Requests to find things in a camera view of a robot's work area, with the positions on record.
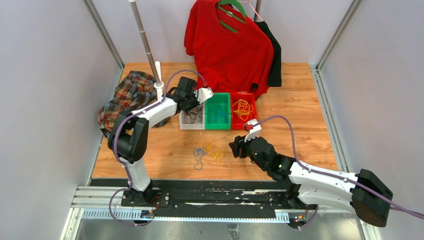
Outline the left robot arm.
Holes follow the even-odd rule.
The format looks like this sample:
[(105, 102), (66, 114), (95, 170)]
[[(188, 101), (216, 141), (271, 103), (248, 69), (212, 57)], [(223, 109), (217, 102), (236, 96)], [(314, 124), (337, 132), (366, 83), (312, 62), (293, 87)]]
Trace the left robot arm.
[(199, 88), (194, 79), (181, 77), (176, 87), (165, 92), (162, 99), (134, 112), (123, 110), (108, 137), (108, 147), (122, 164), (128, 178), (123, 196), (142, 207), (153, 201), (153, 185), (147, 174), (144, 155), (149, 130), (180, 112), (188, 112), (200, 105)]

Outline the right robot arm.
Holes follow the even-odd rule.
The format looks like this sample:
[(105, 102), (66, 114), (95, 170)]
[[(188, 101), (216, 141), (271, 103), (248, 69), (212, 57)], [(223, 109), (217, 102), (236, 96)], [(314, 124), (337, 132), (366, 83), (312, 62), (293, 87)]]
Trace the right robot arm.
[(375, 227), (387, 225), (393, 192), (370, 170), (333, 171), (308, 165), (277, 153), (263, 137), (245, 140), (236, 136), (229, 147), (235, 158), (249, 158), (262, 171), (286, 187), (286, 203), (294, 209), (305, 205), (343, 209)]

